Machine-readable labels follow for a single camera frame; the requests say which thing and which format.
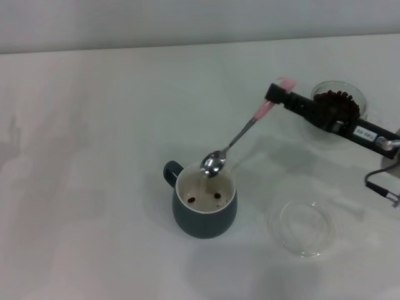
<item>pink spoon handle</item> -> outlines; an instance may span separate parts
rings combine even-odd
[[[282,82],[280,83],[280,87],[284,88],[287,92],[290,92],[294,86],[296,85],[296,81],[295,80],[291,80],[285,77],[280,77],[277,80],[282,80]],[[258,121],[260,119],[262,119],[270,110],[271,108],[273,108],[275,103],[272,103],[270,101],[266,101],[254,114],[253,119]]]

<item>clear glass saucer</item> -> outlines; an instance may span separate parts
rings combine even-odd
[[[268,230],[290,253],[304,258],[320,255],[334,241],[335,227],[327,209],[312,201],[274,205],[267,215]]]

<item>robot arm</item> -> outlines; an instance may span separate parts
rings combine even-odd
[[[326,132],[337,134],[387,158],[395,158],[399,151],[400,136],[365,120],[343,117],[343,112],[339,117],[335,107],[322,111],[317,102],[293,92],[286,92],[276,84],[269,87],[266,99],[283,104],[286,109]]]

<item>mug handle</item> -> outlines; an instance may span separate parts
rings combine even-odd
[[[162,175],[164,175],[164,179],[167,181],[167,183],[169,183],[169,185],[174,188],[176,184],[176,179],[178,178],[182,170],[183,167],[176,161],[169,161],[165,164]]]

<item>spoon bowl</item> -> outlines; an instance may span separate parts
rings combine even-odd
[[[200,165],[200,171],[207,177],[213,178],[219,174],[226,163],[226,151],[217,150],[206,156]]]

